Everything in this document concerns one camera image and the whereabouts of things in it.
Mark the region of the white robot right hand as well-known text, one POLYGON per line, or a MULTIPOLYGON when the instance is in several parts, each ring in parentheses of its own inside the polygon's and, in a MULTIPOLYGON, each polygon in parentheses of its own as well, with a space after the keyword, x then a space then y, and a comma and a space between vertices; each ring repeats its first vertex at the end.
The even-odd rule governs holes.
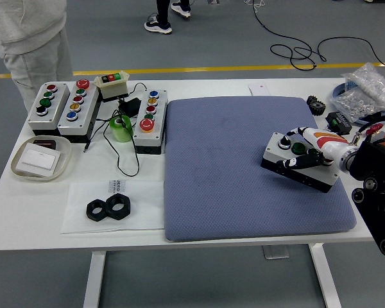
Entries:
POLYGON ((333 160, 341 171, 349 171, 358 147, 350 144, 344 137, 310 127, 295 128, 287 132, 286 136, 294 134, 301 135, 318 152, 279 160, 276 165, 286 169, 306 169, 324 165, 326 160, 333 160))

